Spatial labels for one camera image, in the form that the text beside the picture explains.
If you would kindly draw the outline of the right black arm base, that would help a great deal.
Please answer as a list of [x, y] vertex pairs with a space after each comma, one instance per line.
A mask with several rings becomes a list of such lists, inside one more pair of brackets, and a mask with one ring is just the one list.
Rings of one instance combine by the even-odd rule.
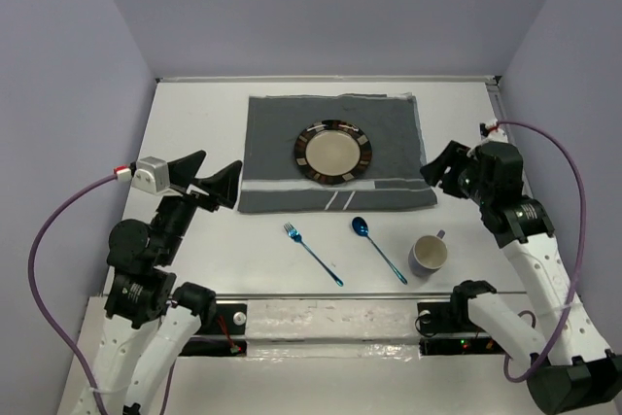
[[501, 355], [501, 346], [484, 330], [452, 314], [448, 301], [424, 301], [417, 305], [414, 327], [424, 357]]

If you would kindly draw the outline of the purple ceramic mug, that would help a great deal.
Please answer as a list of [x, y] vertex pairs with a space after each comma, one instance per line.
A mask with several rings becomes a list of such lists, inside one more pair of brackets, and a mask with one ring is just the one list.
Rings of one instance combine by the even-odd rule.
[[423, 235], [409, 251], [408, 265], [417, 277], [424, 278], [441, 269], [448, 259], [448, 248], [444, 242], [445, 231], [435, 235]]

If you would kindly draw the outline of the blue metal fork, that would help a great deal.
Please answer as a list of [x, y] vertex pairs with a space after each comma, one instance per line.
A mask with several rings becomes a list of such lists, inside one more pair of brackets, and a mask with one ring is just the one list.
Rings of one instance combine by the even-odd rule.
[[299, 244], [305, 251], [323, 268], [323, 270], [331, 277], [331, 279], [335, 282], [338, 287], [343, 287], [344, 282], [342, 279], [337, 276], [315, 253], [314, 251], [304, 242], [301, 233], [291, 224], [285, 223], [284, 230], [288, 234], [288, 236], [295, 242]]

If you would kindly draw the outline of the blue metal spoon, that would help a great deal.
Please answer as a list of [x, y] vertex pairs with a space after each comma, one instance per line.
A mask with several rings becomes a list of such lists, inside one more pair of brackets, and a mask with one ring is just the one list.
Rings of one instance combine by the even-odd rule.
[[377, 245], [377, 243], [371, 238], [369, 234], [368, 224], [363, 217], [357, 216], [351, 221], [352, 230], [360, 237], [365, 238], [376, 250], [376, 252], [380, 255], [380, 257], [385, 261], [386, 264], [391, 268], [397, 278], [401, 281], [403, 285], [407, 285], [408, 281], [406, 277], [397, 269], [397, 267], [393, 264], [393, 262], [385, 255], [383, 250]]

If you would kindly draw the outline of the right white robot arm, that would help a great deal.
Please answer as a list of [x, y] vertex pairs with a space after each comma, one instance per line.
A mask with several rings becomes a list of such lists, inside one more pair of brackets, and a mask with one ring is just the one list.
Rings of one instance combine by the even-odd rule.
[[516, 271], [536, 317], [531, 327], [489, 283], [468, 280], [452, 292], [449, 322], [457, 329], [484, 330], [525, 368], [519, 379], [545, 414], [613, 400], [621, 391], [621, 357], [577, 297], [543, 205], [523, 192], [518, 149], [500, 141], [474, 148], [452, 141], [421, 174], [428, 185], [477, 205], [482, 224]]

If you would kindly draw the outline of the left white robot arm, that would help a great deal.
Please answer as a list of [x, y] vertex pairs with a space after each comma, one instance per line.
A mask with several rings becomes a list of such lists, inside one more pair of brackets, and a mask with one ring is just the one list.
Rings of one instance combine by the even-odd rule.
[[114, 171], [114, 180], [159, 197], [149, 222], [127, 219], [108, 238], [113, 282], [102, 334], [76, 414], [146, 414], [155, 392], [184, 346], [209, 329], [216, 294], [168, 271], [197, 210], [231, 209], [238, 196], [239, 160], [214, 175], [197, 175], [206, 153], [172, 161], [145, 157]]

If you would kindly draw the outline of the dark rimmed dinner plate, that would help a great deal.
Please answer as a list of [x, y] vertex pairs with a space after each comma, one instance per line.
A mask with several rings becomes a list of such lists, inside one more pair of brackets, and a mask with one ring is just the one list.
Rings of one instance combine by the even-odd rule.
[[341, 120], [317, 121], [294, 141], [294, 163], [307, 179], [338, 186], [359, 179], [369, 168], [373, 149], [356, 125]]

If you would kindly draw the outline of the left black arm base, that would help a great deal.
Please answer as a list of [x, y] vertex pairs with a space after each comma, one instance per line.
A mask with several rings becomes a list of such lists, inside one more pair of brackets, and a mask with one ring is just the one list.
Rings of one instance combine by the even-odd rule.
[[248, 306], [244, 302], [219, 302], [215, 318], [203, 325], [184, 347], [183, 357], [243, 357], [247, 352]]

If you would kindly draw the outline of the grey striped cloth placemat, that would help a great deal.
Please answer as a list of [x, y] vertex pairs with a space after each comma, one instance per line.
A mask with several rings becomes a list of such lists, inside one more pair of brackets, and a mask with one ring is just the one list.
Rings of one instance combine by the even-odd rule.
[[[322, 185], [294, 157], [298, 136], [316, 123], [343, 121], [372, 149], [369, 168], [349, 182]], [[252, 96], [238, 210], [242, 214], [399, 212], [433, 207], [420, 173], [427, 162], [415, 95]]]

